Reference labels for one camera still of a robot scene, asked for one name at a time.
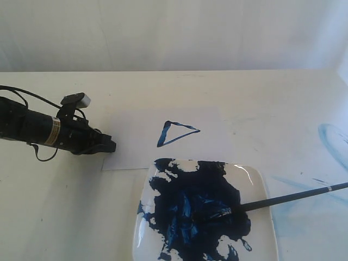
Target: black brush handle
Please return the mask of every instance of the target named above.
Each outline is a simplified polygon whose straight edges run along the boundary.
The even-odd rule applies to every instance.
[[[196,213],[193,213],[192,218],[195,221],[206,222],[209,220],[221,218],[223,216],[232,215],[233,213],[237,213],[237,212],[247,212],[247,211],[255,210],[259,208],[270,207],[277,204],[286,203],[293,200],[300,200],[302,198],[312,197],[312,196],[324,194],[324,193],[335,191],[335,190],[345,189],[345,188],[348,188],[348,182],[332,185],[332,186],[328,186],[328,187],[324,187],[320,189],[313,189],[313,190],[308,190],[308,191],[299,192],[295,194],[290,194],[286,196],[269,198],[268,200],[260,200],[260,201],[255,201],[251,203],[246,203],[246,204],[239,205],[233,209],[222,208],[222,209],[211,209],[205,212],[196,212]]]

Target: white plate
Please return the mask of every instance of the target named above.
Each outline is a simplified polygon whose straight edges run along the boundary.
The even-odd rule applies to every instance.
[[[134,261],[278,260],[269,208],[200,223],[192,212],[266,199],[258,171],[212,161],[158,159],[139,204]]]

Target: white backdrop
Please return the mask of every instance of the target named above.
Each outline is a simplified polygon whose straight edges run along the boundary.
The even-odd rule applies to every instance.
[[[0,0],[0,71],[338,67],[347,0]]]

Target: sheet of paper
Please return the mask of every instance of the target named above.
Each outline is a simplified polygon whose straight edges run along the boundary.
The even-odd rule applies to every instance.
[[[103,170],[143,169],[158,158],[232,160],[231,137],[214,107],[122,111],[110,135],[117,148]]]

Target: paint palette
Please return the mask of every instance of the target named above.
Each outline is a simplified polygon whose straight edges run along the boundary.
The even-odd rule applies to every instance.
[[[193,213],[266,199],[260,174],[245,165],[158,159],[142,191],[134,261],[278,260],[269,208],[208,222]]]

